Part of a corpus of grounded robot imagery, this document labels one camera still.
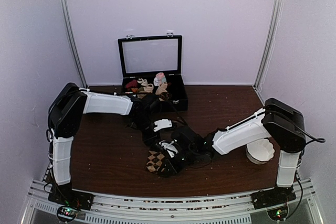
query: open box lid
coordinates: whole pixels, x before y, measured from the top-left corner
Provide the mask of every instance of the open box lid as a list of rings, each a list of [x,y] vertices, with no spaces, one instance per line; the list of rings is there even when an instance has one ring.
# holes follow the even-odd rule
[[[118,39],[122,75],[181,74],[182,36]]]

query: wooden table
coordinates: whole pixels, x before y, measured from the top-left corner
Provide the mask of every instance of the wooden table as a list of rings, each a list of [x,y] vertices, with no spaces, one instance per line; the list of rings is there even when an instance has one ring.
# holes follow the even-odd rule
[[[119,91],[120,87],[94,87]],[[262,107],[252,87],[186,86],[189,109],[181,112],[189,126],[202,136],[232,125]],[[158,114],[155,119],[176,119],[175,113]],[[177,176],[162,178],[145,171],[148,147],[141,132],[127,129],[126,117],[115,114],[83,115],[72,146],[71,174],[74,189],[97,193],[183,197],[237,193],[274,186],[279,147],[264,165],[251,163],[245,147],[200,168],[187,168]]]

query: white bowl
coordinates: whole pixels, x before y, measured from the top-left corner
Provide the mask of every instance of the white bowl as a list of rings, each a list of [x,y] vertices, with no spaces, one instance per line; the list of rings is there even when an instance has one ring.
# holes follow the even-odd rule
[[[266,138],[246,145],[247,158],[257,165],[265,164],[274,157],[273,144]]]

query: metal bracket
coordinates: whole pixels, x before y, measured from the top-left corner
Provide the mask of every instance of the metal bracket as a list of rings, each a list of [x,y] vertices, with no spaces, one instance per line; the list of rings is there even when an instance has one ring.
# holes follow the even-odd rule
[[[157,120],[154,122],[154,125],[156,126],[153,130],[154,132],[157,132],[161,129],[165,129],[165,128],[170,128],[173,126],[172,121],[170,121],[169,119],[161,119],[161,120]]]

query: black box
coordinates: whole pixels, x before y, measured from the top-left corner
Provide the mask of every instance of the black box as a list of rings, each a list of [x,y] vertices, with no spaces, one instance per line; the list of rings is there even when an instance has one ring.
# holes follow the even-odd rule
[[[172,95],[170,104],[178,111],[188,110],[188,96],[181,76],[182,36],[151,36],[118,39],[122,69],[122,92],[125,85],[134,79],[147,79],[153,83],[157,73],[163,72],[167,88]],[[160,102],[160,112],[172,112],[169,102]]]

